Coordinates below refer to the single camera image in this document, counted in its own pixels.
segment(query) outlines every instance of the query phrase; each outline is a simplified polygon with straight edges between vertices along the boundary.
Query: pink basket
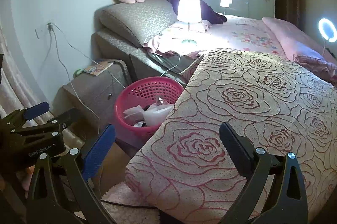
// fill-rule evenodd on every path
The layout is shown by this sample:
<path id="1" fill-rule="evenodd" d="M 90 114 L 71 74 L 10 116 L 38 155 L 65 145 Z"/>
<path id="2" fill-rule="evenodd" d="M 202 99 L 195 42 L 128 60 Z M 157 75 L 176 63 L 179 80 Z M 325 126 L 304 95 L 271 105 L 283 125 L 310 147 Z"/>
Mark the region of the pink basket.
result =
<path id="1" fill-rule="evenodd" d="M 125 88 L 115 103 L 115 116 L 118 123 L 125 129 L 134 132 L 142 138 L 150 138 L 160 127 L 137 128 L 128 124 L 124 119 L 126 109 L 140 105 L 145 108 L 155 102 L 156 95 L 162 95 L 169 104 L 175 104 L 184 88 L 180 83 L 166 77 L 151 77 L 141 79 Z"/>

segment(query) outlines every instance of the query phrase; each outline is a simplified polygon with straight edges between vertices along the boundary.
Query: dark purple fabric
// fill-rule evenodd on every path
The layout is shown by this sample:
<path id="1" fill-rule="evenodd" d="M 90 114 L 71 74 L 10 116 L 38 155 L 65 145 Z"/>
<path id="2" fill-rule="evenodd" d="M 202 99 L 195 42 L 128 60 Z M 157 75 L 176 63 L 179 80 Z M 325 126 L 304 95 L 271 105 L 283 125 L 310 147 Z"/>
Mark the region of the dark purple fabric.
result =
<path id="1" fill-rule="evenodd" d="M 176 14 L 178 14 L 179 1 L 180 0 L 171 0 L 173 10 Z M 222 24 L 224 21 L 227 21 L 227 18 L 225 16 L 214 12 L 213 9 L 208 4 L 206 4 L 204 1 L 200 0 L 200 6 L 201 6 L 201 19 L 202 20 L 207 20 L 211 24 Z"/>

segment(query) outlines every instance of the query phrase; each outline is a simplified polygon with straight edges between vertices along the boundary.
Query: lamp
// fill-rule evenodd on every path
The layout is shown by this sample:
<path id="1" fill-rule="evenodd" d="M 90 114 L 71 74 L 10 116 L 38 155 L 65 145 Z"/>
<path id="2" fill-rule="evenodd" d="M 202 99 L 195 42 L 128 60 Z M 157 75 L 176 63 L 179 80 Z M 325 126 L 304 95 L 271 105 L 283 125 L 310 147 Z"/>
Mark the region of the lamp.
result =
<path id="1" fill-rule="evenodd" d="M 326 41 L 335 42 L 337 41 L 337 30 L 334 24 L 326 18 L 323 18 L 318 23 L 318 29 L 324 38 L 324 49 L 322 56 L 324 55 L 325 48 L 326 48 Z"/>
<path id="2" fill-rule="evenodd" d="M 233 3 L 232 0 L 221 0 L 220 6 L 221 7 L 230 7 L 230 4 L 232 4 L 232 3 Z"/>
<path id="3" fill-rule="evenodd" d="M 178 6 L 179 21 L 188 23 L 188 37 L 190 31 L 190 23 L 198 23 L 201 21 L 201 7 L 200 0 L 180 0 Z M 197 45 L 196 41 L 186 39 L 181 42 L 182 44 L 188 43 L 190 45 Z"/>

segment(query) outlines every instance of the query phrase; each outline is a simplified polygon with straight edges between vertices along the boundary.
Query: electrical outlet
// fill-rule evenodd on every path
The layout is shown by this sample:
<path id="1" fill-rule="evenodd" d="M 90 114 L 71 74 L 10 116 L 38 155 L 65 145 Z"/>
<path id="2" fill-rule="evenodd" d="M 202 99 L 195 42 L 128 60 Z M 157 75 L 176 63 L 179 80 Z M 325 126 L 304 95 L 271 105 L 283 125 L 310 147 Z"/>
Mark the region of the electrical outlet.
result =
<path id="1" fill-rule="evenodd" d="M 35 33 L 38 39 L 41 39 L 48 34 L 48 23 L 54 23 L 54 20 L 49 20 L 48 22 L 35 29 Z"/>

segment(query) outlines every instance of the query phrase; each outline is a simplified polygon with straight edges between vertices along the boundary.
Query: silver screw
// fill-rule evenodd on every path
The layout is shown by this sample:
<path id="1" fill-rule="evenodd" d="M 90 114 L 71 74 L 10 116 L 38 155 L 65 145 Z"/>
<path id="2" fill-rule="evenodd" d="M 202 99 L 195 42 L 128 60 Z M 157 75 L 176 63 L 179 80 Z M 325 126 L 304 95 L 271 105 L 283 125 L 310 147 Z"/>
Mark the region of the silver screw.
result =
<path id="1" fill-rule="evenodd" d="M 263 155 L 263 154 L 266 152 L 263 148 L 260 148 L 260 147 L 256 148 L 255 151 L 256 151 L 259 155 Z"/>
<path id="2" fill-rule="evenodd" d="M 42 153 L 42 154 L 39 156 L 40 159 L 45 159 L 46 157 L 47 157 L 47 154 L 46 154 L 46 153 Z"/>
<path id="3" fill-rule="evenodd" d="M 296 157 L 296 155 L 294 153 L 288 153 L 288 157 L 291 159 L 294 159 Z"/>
<path id="4" fill-rule="evenodd" d="M 80 151 L 80 150 L 78 150 L 77 148 L 73 148 L 73 149 L 71 149 L 71 150 L 69 151 L 69 153 L 70 153 L 71 155 L 76 155 L 79 151 Z"/>

